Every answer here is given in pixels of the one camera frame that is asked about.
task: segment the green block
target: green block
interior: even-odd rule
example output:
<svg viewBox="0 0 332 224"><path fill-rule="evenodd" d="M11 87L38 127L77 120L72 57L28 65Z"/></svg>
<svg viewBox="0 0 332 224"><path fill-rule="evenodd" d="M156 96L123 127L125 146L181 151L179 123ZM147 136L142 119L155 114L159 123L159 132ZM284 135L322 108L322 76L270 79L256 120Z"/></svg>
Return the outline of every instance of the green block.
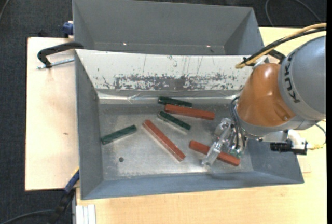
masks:
<svg viewBox="0 0 332 224"><path fill-rule="evenodd" d="M164 112L163 110L161 110L158 114L158 117L166 122L170 122L172 124L175 124L177 126L179 126L180 128L186 129L186 130L190 130L191 126L177 118L175 118L174 116Z"/></svg>
<svg viewBox="0 0 332 224"><path fill-rule="evenodd" d="M102 141L103 145L106 145L108 143L111 143L111 142L115 141L116 139L119 139L121 137L124 137L124 136L130 135L132 133L135 133L136 131L137 131L136 126L132 125L132 126L123 128L119 131L116 131L112 134L103 136L101 138L101 141Z"/></svg>
<svg viewBox="0 0 332 224"><path fill-rule="evenodd" d="M159 104L173 104L177 106L183 106L183 107L188 107L192 108L192 103L191 102L184 102L180 100L175 100L170 97L159 97L158 98L158 103Z"/></svg>

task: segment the gray bin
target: gray bin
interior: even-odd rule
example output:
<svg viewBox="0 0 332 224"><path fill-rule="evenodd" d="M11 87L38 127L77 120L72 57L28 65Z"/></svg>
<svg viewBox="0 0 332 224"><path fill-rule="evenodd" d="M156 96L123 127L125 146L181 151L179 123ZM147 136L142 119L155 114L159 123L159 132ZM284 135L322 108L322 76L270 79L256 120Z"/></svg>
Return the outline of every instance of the gray bin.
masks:
<svg viewBox="0 0 332 224"><path fill-rule="evenodd" d="M88 49L76 50L75 53L82 199L303 182L296 156L272 152L267 142L249 140L239 166L216 161L209 171L200 165L204 155L188 148L190 140L206 145L212 143L214 129L221 118L230 116L229 102L239 94L250 74L250 68L244 71L234 69L231 73L229 64L236 57L240 61L242 56L262 47L251 8L73 0L73 12L75 41ZM112 62L115 55L119 58L146 55L141 61L144 66L147 58L157 57L153 55L160 55L163 59L167 55L170 60L183 55L183 61L185 57L197 60L199 56L201 62L209 56L212 60L219 59L218 65L211 63L211 72L216 66L221 73L227 72L223 74L227 85L206 88L205 81L188 89L186 81L189 85L193 82L184 77L190 67L186 62L188 69L183 66L178 70L170 66L166 80L162 80L166 83L164 86L120 86L116 84L119 77L113 77L115 72L117 76L121 75L121 68ZM131 59L128 59L123 67L130 66L130 63ZM140 80L152 81L147 77L153 73L151 68L151 72L140 70ZM161 68L161 65L156 66L156 70ZM205 65L204 68L204 72L209 74L208 67ZM207 79L209 83L221 81L220 77ZM208 121L179 117L192 129L187 133L178 131L157 118L158 111L163 109L163 105L157 103L161 95L191 101L195 108L215 112L216 118ZM186 158L182 162L175 160L142 128L146 119L155 123L185 153ZM133 124L137 126L136 133L108 145L101 144L101 136Z"/></svg>

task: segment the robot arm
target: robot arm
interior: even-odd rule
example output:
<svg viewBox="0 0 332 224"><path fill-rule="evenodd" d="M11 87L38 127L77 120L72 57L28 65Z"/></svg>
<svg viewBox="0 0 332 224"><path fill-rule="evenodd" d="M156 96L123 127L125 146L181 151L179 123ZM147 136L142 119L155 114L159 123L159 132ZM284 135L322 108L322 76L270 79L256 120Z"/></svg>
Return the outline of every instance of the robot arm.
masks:
<svg viewBox="0 0 332 224"><path fill-rule="evenodd" d="M282 64L262 64L247 80L236 111L246 133L302 130L326 118L326 36L295 49Z"/></svg>

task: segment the wooden board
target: wooden board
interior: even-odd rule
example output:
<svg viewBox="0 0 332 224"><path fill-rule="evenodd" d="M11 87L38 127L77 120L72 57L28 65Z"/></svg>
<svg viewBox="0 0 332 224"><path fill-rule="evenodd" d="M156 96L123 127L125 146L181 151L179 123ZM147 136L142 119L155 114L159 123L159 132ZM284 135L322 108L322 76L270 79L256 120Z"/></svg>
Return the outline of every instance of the wooden board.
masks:
<svg viewBox="0 0 332 224"><path fill-rule="evenodd" d="M265 45L295 29L260 28ZM278 47L288 54L310 38L308 35ZM78 166L75 122L74 64L48 71L37 70L40 49L70 39L29 38L27 54L26 171L25 189L63 188ZM72 53L53 55L52 61ZM326 128L325 122L320 125ZM322 144L317 127L301 131L312 144ZM95 204L97 223L326 223L326 147L300 157L305 183L301 185L236 190L149 195L145 197L84 200Z"/></svg>

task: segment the red stick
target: red stick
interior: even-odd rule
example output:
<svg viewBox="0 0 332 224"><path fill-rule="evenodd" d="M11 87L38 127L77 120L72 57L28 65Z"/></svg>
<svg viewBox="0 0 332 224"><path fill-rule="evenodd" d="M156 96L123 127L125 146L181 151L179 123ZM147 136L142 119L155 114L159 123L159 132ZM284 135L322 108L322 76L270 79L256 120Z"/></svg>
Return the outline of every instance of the red stick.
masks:
<svg viewBox="0 0 332 224"><path fill-rule="evenodd" d="M197 141L190 141L189 143L189 148L191 148L192 150L195 150L197 152L200 152L200 153L203 153L203 154L208 154L208 151L209 151L209 146L207 145L204 145L202 143L199 143ZM220 154L218 155L217 159L219 160L222 160L228 164L231 164L233 166L239 166L240 164L240 159L230 155L230 154L227 154L227 153L223 153L223 152L220 152Z"/></svg>
<svg viewBox="0 0 332 224"><path fill-rule="evenodd" d="M211 111L181 107L172 104L166 104L165 111L166 113L185 115L185 116L202 118L207 120L213 120L215 117L215 114Z"/></svg>
<svg viewBox="0 0 332 224"><path fill-rule="evenodd" d="M153 135L178 161L182 161L186 155L183 154L178 147L169 140L150 120L143 122L143 127Z"/></svg>

